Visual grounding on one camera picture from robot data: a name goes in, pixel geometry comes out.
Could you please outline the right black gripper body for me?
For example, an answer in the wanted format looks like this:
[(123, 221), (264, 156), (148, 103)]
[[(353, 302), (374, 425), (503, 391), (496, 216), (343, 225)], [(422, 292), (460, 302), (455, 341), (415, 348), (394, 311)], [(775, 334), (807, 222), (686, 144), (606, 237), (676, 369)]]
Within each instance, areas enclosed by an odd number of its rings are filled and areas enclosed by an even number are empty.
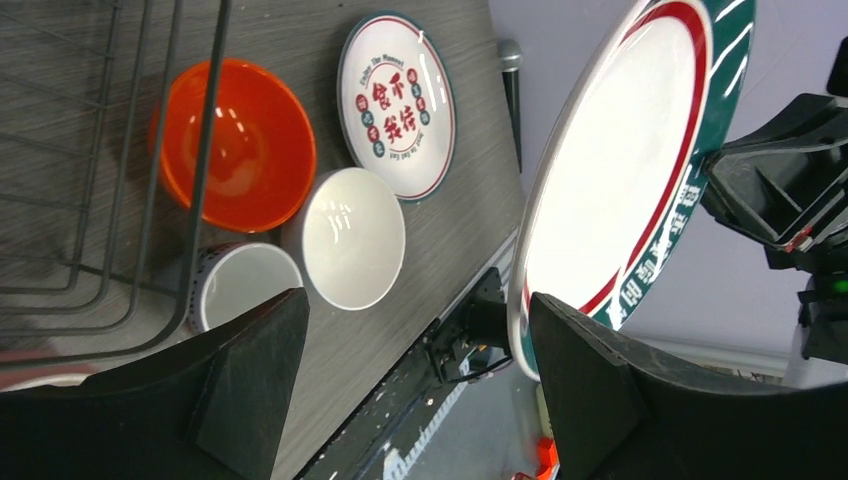
[(847, 380), (847, 41), (842, 40), (828, 76), (830, 117), (819, 115), (816, 151), (790, 181), (812, 245), (796, 248), (798, 268), (810, 274), (784, 384), (813, 388)]

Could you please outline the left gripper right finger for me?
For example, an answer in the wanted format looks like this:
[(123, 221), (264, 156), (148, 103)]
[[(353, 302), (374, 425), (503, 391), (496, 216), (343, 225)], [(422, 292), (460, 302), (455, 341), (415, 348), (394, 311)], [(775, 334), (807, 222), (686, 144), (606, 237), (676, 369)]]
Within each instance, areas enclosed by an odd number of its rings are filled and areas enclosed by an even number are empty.
[(843, 479), (847, 387), (719, 373), (536, 293), (529, 326), (567, 479)]

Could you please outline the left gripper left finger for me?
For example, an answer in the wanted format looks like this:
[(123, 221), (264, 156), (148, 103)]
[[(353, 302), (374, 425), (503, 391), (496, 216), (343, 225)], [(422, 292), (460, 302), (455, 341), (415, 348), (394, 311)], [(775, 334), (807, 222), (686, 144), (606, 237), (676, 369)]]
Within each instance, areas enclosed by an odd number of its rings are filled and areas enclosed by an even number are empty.
[(1, 397), (5, 479), (267, 479), (310, 305), (287, 290), (77, 386)]

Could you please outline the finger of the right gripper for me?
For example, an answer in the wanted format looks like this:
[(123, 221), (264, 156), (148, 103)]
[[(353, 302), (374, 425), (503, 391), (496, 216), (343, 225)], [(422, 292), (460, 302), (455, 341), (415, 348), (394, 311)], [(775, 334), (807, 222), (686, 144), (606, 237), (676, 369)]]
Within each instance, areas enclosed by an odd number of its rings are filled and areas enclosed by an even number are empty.
[(847, 155), (712, 155), (702, 204), (718, 223), (760, 244), (772, 270), (847, 270)]
[(761, 159), (847, 149), (847, 104), (802, 93), (754, 132), (726, 143), (719, 159)]

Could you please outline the large green-rimmed plate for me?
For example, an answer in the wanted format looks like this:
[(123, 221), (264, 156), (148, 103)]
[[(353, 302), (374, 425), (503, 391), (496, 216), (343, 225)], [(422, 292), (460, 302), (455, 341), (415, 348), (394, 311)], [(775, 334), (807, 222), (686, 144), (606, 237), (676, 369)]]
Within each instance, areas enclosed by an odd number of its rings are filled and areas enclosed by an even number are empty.
[(508, 288), (515, 363), (539, 376), (530, 300), (619, 329), (707, 185), (749, 62), (752, 1), (634, 1), (572, 89), (541, 155)]

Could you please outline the black wire dish rack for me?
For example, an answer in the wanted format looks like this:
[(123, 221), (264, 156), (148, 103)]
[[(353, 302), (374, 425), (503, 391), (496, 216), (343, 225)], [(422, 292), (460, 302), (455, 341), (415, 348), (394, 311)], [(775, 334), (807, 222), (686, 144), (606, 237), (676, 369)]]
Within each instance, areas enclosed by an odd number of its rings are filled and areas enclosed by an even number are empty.
[[(188, 336), (229, 1), (1, 5), (1, 350), (108, 369)], [(207, 61), (192, 203), (147, 152), (154, 108)]]

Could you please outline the small plate with red characters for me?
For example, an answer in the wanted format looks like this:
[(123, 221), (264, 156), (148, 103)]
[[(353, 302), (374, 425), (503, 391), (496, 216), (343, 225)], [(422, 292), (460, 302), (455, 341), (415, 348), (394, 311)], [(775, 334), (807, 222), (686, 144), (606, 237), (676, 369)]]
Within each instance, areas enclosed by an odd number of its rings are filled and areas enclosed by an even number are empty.
[(336, 104), (357, 166), (401, 202), (438, 190), (456, 149), (456, 102), (440, 53), (417, 22), (380, 11), (353, 27), (338, 62)]

